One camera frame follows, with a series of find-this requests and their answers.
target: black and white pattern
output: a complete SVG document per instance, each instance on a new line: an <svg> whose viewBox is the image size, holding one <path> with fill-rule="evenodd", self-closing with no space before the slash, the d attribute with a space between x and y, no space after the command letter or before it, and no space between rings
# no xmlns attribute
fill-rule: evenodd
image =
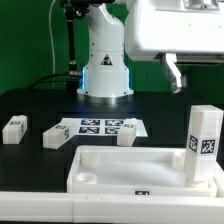
<svg viewBox="0 0 224 224"><path fill-rule="evenodd" d="M58 125L55 127L56 129L61 129L61 130L64 130L66 128L66 126L62 126L62 125Z"/></svg>
<svg viewBox="0 0 224 224"><path fill-rule="evenodd" d="M81 125L98 126L100 125L100 120L83 119Z"/></svg>
<svg viewBox="0 0 224 224"><path fill-rule="evenodd" d="M116 128L116 127L114 127L114 128L105 128L105 134L106 135L117 135L119 129L120 128Z"/></svg>
<svg viewBox="0 0 224 224"><path fill-rule="evenodd" d="M195 138L194 136L190 135L190 140L189 140L189 148L193 150L194 152L197 152L198 148L198 139Z"/></svg>
<svg viewBox="0 0 224 224"><path fill-rule="evenodd" d="M98 127L80 127L79 134L99 134L100 128Z"/></svg>
<svg viewBox="0 0 224 224"><path fill-rule="evenodd" d="M23 134L23 132L24 132L23 124L21 125L21 132L22 132L22 134Z"/></svg>
<svg viewBox="0 0 224 224"><path fill-rule="evenodd" d="M133 125L133 124L125 124L124 127L125 127L125 128L133 128L134 125Z"/></svg>
<svg viewBox="0 0 224 224"><path fill-rule="evenodd" d="M10 123L10 125L20 125L20 123L21 123L21 122L18 122L18 121L12 121L12 122Z"/></svg>
<svg viewBox="0 0 224 224"><path fill-rule="evenodd" d="M105 126L121 127L123 123L123 120L105 120Z"/></svg>
<svg viewBox="0 0 224 224"><path fill-rule="evenodd" d="M201 145L201 154L214 154L215 140L203 140Z"/></svg>
<svg viewBox="0 0 224 224"><path fill-rule="evenodd" d="M65 131L65 140L69 138L69 129Z"/></svg>

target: white cube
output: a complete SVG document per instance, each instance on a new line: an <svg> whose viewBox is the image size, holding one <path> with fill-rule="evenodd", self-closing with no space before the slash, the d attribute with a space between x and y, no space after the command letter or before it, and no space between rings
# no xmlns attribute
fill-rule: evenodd
<svg viewBox="0 0 224 224"><path fill-rule="evenodd" d="M223 111L211 106L192 106L184 172L190 181L213 178Z"/></svg>
<svg viewBox="0 0 224 224"><path fill-rule="evenodd" d="M126 119L122 127L118 130L117 145L130 147L136 138L136 119Z"/></svg>
<svg viewBox="0 0 224 224"><path fill-rule="evenodd" d="M19 144L27 130L27 117L13 116L2 130L3 144Z"/></svg>

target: black table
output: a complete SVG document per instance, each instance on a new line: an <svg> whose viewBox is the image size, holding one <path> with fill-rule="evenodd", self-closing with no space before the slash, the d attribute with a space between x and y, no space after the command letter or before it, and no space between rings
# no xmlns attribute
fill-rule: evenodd
<svg viewBox="0 0 224 224"><path fill-rule="evenodd" d="M208 102L188 93L137 92L129 102L99 105L65 90L10 90L0 96L0 127L14 115L27 115L28 130L19 145L3 145L0 137L0 191L66 192L78 146L116 146L114 136L74 136L58 150L43 148L42 133L64 117L142 119L148 137L136 138L133 146L185 147L190 107L203 104ZM218 159L221 164L222 152Z"/></svg>

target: green backdrop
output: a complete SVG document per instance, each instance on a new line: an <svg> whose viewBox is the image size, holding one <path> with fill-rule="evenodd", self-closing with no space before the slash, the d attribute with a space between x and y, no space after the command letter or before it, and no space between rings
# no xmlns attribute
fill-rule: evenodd
<svg viewBox="0 0 224 224"><path fill-rule="evenodd" d="M0 2L0 94L12 88L25 88L40 77L52 74L48 13L52 0L1 0ZM125 21L125 6L108 5L108 11ZM52 15L56 50L56 72L67 71L68 41L66 21L59 2ZM86 19L75 21L77 63L88 62ZM170 84L159 63L133 62L127 56L130 85L136 91L170 92ZM180 67L189 83L188 91L223 103L224 67Z"/></svg>

